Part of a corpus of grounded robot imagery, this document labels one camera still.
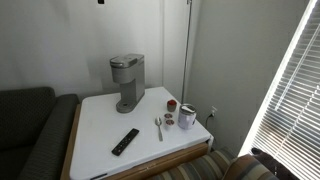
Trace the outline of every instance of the electrical outlet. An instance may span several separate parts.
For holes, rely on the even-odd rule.
[[[211,106],[211,107],[212,107],[211,114],[212,114],[212,116],[214,116],[216,114],[216,112],[218,111],[218,109],[215,108],[214,106]]]

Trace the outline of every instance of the window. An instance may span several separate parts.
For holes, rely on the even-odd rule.
[[[310,0],[239,156],[252,147],[320,179],[320,1]]]

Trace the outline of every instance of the couch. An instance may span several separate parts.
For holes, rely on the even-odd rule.
[[[254,156],[235,157],[228,148],[213,151],[177,167],[169,169],[149,180],[273,180],[278,179]]]
[[[0,91],[0,179],[59,179],[78,103],[50,87]]]

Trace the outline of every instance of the gray coffee maker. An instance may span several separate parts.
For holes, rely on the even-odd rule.
[[[119,113],[131,112],[144,95],[144,55],[128,54],[110,60],[112,77],[120,84]]]

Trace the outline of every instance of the gray couch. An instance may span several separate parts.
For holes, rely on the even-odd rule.
[[[59,179],[78,97],[0,91],[0,179]]]

